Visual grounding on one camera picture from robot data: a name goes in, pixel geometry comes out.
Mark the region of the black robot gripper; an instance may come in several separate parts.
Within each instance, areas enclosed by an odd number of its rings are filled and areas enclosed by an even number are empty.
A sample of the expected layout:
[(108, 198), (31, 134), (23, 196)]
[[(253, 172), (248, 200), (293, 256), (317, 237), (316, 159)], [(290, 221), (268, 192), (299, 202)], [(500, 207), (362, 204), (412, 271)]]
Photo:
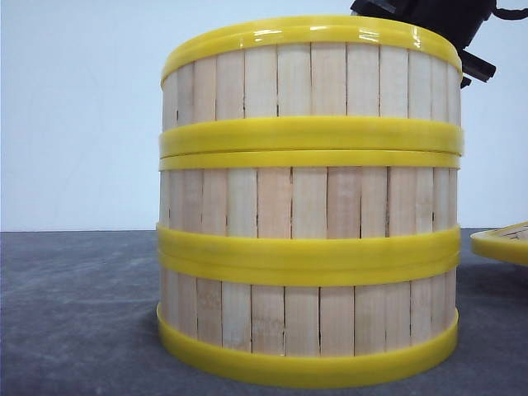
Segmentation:
[(466, 87), (470, 77), (487, 82), (496, 72), (494, 65), (465, 50), (495, 7), (485, 0), (356, 0), (351, 13), (406, 22), (443, 36), (458, 52), (465, 74), (461, 86)]

